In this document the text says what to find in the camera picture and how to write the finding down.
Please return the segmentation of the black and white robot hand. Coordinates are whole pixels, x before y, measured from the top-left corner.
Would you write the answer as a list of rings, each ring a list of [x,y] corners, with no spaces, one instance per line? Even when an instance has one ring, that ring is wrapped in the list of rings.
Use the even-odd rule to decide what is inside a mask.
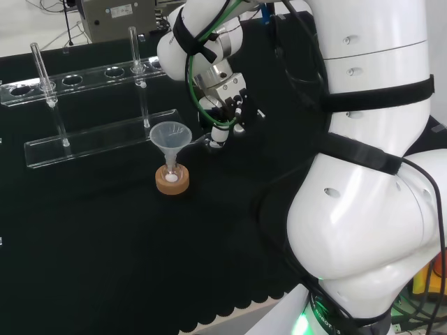
[[[242,137],[264,120],[265,114],[256,106],[246,89],[227,98],[223,103],[213,96],[203,96],[198,101],[209,118],[198,113],[200,126],[205,132],[210,149],[222,149],[230,137]]]

